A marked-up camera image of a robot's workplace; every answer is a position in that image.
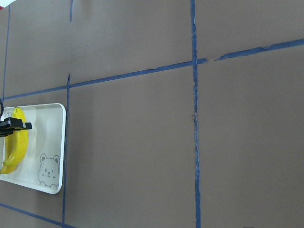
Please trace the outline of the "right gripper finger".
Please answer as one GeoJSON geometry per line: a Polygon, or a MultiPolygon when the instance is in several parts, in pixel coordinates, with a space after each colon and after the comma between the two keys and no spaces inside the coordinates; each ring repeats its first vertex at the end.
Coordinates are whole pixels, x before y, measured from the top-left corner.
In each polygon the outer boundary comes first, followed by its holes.
{"type": "Polygon", "coordinates": [[[17,131],[32,129],[31,123],[25,123],[21,119],[8,117],[0,122],[0,135],[9,136],[17,131]]]}

